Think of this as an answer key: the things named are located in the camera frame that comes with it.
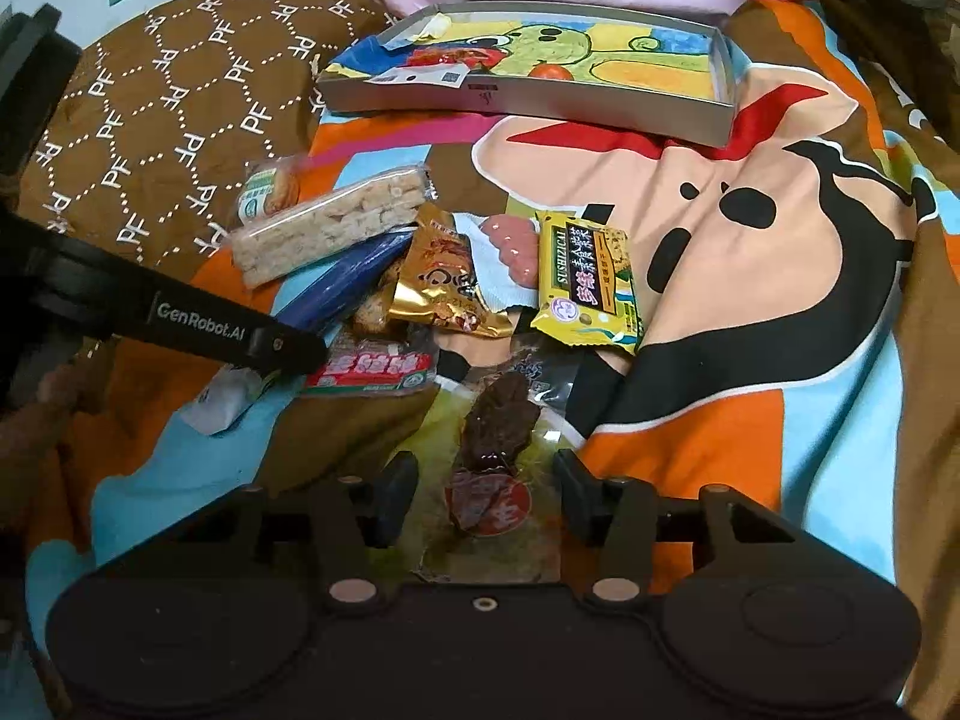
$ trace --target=purple round logo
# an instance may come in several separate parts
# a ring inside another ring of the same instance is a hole
[[[553,298],[550,302],[550,313],[561,322],[574,322],[580,315],[580,309],[572,300]]]

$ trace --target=round metal bolt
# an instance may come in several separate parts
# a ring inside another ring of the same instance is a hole
[[[593,583],[593,594],[602,601],[622,604],[640,595],[640,586],[629,579],[607,577]]]
[[[328,593],[341,604],[366,604],[376,595],[376,585],[365,579],[342,579],[335,581]]]
[[[477,611],[493,611],[498,605],[496,598],[490,598],[488,596],[473,599],[473,608]]]

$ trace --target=blue package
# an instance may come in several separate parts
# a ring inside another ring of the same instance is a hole
[[[360,304],[383,271],[410,245],[412,229],[384,233],[344,251],[328,271],[285,305],[277,319],[317,333]]]

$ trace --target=gray box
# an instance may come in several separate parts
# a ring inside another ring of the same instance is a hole
[[[324,71],[318,87],[334,113],[384,110],[452,110],[519,114],[651,132],[705,146],[726,146],[734,114],[734,82],[727,42],[716,26],[669,16],[597,5],[530,1],[474,1],[431,5],[377,36],[381,46],[416,33],[438,13],[481,14],[484,20],[516,20],[524,14],[617,20],[709,36],[709,68],[715,100],[630,86],[529,76],[469,74],[459,88],[429,83],[381,84]]]

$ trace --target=gold snack package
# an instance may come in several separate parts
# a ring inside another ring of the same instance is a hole
[[[569,346],[635,354],[637,317],[627,234],[558,212],[538,213],[539,312],[531,327]]]
[[[432,202],[422,204],[416,214],[416,232],[400,267],[390,319],[487,338],[505,338],[514,331],[507,314],[495,314],[483,302],[469,240],[457,232],[453,214]]]

